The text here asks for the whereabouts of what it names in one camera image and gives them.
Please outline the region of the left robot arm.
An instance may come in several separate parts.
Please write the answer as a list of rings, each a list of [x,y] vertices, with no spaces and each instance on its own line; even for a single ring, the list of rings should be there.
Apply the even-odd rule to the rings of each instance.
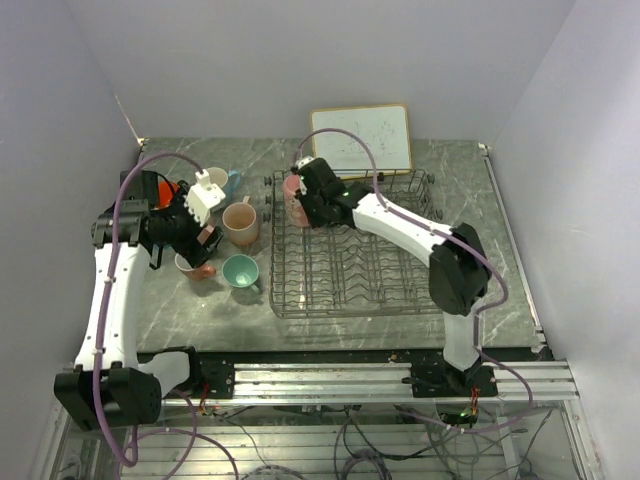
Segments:
[[[192,397],[204,383],[192,347],[170,347],[139,361],[138,309],[145,273],[160,267],[164,247],[191,269],[211,258],[223,234],[209,221],[226,195],[209,174],[196,173],[195,183],[179,182],[169,205],[161,208],[157,173],[143,170],[121,182],[127,187],[121,203],[91,228],[96,276],[81,349],[72,370],[54,381],[55,397],[84,431],[101,427],[97,404],[111,428],[151,424],[172,390]]]

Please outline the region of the light blue mug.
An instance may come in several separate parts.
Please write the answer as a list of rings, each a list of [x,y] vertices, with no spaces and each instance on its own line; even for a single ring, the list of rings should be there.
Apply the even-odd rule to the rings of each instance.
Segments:
[[[236,170],[226,171],[220,167],[210,167],[207,169],[212,183],[218,185],[226,196],[226,201],[230,202],[235,190],[239,186],[241,173]]]

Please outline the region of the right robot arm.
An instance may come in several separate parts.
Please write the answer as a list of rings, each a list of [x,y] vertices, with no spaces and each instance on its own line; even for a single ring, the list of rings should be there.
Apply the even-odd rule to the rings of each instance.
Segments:
[[[465,394],[481,366],[474,319],[487,293],[491,272],[476,230],[427,220],[375,192],[362,182],[345,183],[323,158],[305,157],[292,172],[299,176],[295,198],[313,228],[343,225],[377,235],[407,251],[428,268],[428,291],[443,313],[447,366],[440,373],[450,394]]]

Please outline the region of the pink patterned mug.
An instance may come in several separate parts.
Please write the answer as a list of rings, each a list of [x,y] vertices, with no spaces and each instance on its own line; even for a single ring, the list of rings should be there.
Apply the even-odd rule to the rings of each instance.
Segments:
[[[284,179],[282,186],[284,206],[289,220],[295,227],[307,228],[310,226],[309,220],[301,202],[296,198],[300,183],[300,177],[296,174],[289,175]]]

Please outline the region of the orange mug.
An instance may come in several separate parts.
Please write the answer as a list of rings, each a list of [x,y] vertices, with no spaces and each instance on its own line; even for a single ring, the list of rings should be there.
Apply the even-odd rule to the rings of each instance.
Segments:
[[[171,205],[175,194],[179,191],[179,185],[170,181],[161,181],[158,184],[158,209],[164,209]]]

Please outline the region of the small coral mug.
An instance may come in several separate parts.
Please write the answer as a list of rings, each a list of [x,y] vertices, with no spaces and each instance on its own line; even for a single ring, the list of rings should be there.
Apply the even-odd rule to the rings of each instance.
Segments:
[[[217,273],[217,270],[207,263],[200,267],[192,267],[189,262],[179,254],[175,255],[174,264],[187,279],[194,282],[210,279]]]

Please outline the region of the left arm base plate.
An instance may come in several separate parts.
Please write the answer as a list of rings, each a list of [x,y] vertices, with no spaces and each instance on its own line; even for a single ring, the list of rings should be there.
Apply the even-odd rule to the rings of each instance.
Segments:
[[[233,363],[215,354],[189,354],[190,373],[186,390],[207,399],[231,399],[235,388],[236,370]]]

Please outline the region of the salmon pink mug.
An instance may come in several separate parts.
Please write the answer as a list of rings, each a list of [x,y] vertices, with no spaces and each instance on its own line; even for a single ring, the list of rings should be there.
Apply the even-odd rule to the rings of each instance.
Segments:
[[[229,205],[222,214],[222,223],[229,240],[236,246],[248,246],[258,239],[258,216],[250,196]]]

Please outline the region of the mint green mug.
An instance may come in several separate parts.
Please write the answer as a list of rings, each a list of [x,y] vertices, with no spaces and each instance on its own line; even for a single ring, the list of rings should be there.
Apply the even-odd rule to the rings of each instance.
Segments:
[[[258,280],[260,269],[256,261],[244,254],[235,254],[226,259],[222,266],[223,278],[234,288],[251,289],[260,292]]]

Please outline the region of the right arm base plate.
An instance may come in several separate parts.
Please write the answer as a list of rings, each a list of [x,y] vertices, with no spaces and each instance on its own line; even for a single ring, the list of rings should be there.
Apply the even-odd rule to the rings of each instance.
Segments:
[[[477,361],[470,369],[460,371],[445,361],[414,364],[401,379],[409,385],[415,398],[479,397],[498,395],[494,369]]]

